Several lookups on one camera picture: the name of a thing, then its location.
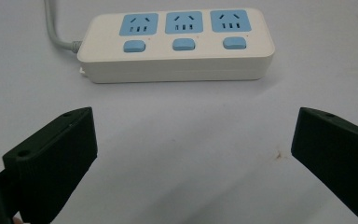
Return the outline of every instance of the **screw hole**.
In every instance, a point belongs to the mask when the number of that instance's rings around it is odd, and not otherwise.
[[[17,155],[19,157],[26,157],[30,154],[31,152],[29,150],[23,150],[23,151],[20,151]]]

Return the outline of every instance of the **white background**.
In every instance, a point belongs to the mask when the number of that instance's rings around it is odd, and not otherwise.
[[[98,85],[50,44],[42,0],[0,0],[0,171],[60,114],[94,111],[99,158],[53,223],[358,223],[290,153],[301,106],[358,125],[357,0],[53,2],[64,40],[103,13],[256,7],[276,46],[257,81]]]

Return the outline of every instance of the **power switch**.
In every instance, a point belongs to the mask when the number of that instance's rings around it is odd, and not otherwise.
[[[195,47],[196,43],[191,38],[177,38],[172,44],[174,50],[192,50]]]
[[[241,36],[227,37],[223,46],[225,49],[246,49],[246,40]]]
[[[124,44],[124,52],[143,52],[145,51],[146,44],[142,40],[129,40]]]

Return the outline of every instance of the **electrical outlet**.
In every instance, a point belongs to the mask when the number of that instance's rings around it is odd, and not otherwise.
[[[77,58],[95,83],[251,80],[266,74],[274,51],[259,10],[203,9],[98,16]]]
[[[120,35],[153,35],[157,24],[157,13],[126,15],[121,23]]]
[[[212,29],[222,32],[249,32],[252,30],[245,10],[215,10],[211,12]]]
[[[170,12],[165,24],[166,34],[193,34],[202,32],[200,11]]]

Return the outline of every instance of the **power strip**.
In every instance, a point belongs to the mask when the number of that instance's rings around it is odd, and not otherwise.
[[[77,58],[95,83],[247,80],[274,51],[263,14],[237,8],[101,15]]]

